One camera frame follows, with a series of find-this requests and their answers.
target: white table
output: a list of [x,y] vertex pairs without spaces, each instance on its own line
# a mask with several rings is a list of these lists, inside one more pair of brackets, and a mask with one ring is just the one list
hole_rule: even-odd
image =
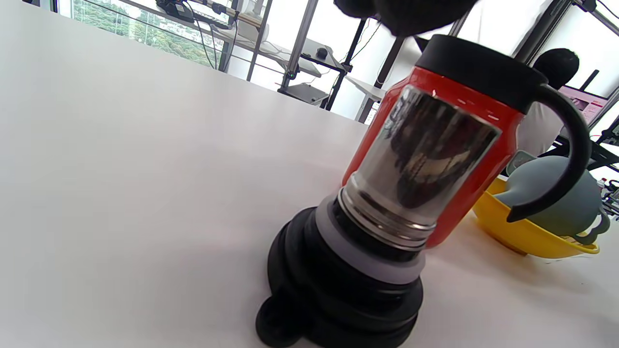
[[357,111],[357,115],[355,115],[355,121],[359,122],[363,115],[363,110],[365,109],[366,101],[370,99],[374,102],[380,102],[385,97],[385,94],[387,93],[387,91],[374,87],[371,84],[363,82],[354,77],[350,77],[348,75],[346,75],[345,78],[348,81],[350,81],[350,83],[352,83],[358,90],[360,90],[364,94],[363,102],[361,103],[361,106],[359,107],[359,110]]
[[[0,26],[0,347],[264,347],[269,245],[365,126],[22,2]],[[614,229],[550,261],[468,216],[403,347],[616,347]]]
[[[201,23],[200,28],[197,25],[187,23],[185,21],[179,20],[176,17],[168,15],[165,11],[157,6],[156,0],[120,0],[126,4],[135,6],[144,11],[153,13],[155,15],[159,15],[166,19],[172,20],[174,22],[180,23],[187,27],[193,28],[195,30],[201,30],[204,34],[210,35],[210,27],[206,23]],[[192,6],[196,7],[196,10],[199,5],[195,2],[191,3]],[[213,36],[232,43],[234,41],[235,29],[232,30],[224,30],[221,28],[217,28],[213,26]],[[242,37],[241,35],[236,36],[235,46],[239,46],[240,48],[244,48],[248,51],[254,51],[256,49],[256,42],[250,38]],[[260,49],[258,54],[264,57],[267,57],[273,61],[275,61],[279,66],[285,67],[288,65],[288,60],[290,60],[290,50],[281,47],[279,45],[273,44],[269,41],[262,42],[260,44]],[[305,72],[314,77],[321,77],[322,74],[318,70],[318,68],[312,63],[305,59],[301,59],[299,61],[299,70]]]

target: gray teapot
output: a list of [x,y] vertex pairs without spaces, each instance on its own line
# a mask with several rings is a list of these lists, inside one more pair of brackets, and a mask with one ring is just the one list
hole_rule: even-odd
[[[529,202],[548,191],[567,164],[566,157],[535,158],[519,151],[507,167],[506,191],[495,197],[508,207]],[[600,224],[583,236],[598,215],[602,217]],[[602,209],[600,189],[588,170],[563,198],[528,219],[546,231],[570,236],[583,245],[592,244],[599,234],[610,228],[610,219]]]

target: green foliage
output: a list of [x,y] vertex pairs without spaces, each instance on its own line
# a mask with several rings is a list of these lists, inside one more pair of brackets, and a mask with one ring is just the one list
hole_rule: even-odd
[[[122,7],[112,4],[109,0],[90,1],[101,6],[90,4],[83,0],[73,0],[72,16],[74,19],[210,67],[202,44],[192,40],[192,38],[200,40],[197,30],[185,27],[166,18],[149,14],[140,9],[140,15],[137,19],[152,24],[152,26],[146,25],[129,18],[129,14]],[[158,28],[166,28],[166,30],[173,31],[182,37]],[[206,49],[210,61],[213,62],[213,65],[216,64],[214,51],[211,48],[212,39],[210,35],[204,35],[204,43],[207,45]]]

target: black rubber stand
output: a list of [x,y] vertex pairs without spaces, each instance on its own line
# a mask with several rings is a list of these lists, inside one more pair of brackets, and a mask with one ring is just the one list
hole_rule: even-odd
[[341,260],[325,244],[315,208],[299,212],[269,251],[272,296],[256,317],[260,340],[283,348],[306,337],[324,348],[395,348],[417,320],[421,280],[387,284]]

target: computer mouse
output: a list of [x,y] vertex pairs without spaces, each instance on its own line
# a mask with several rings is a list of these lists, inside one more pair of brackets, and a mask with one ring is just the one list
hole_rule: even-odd
[[327,58],[327,49],[325,47],[319,47],[318,50],[316,50],[316,57],[320,59]]

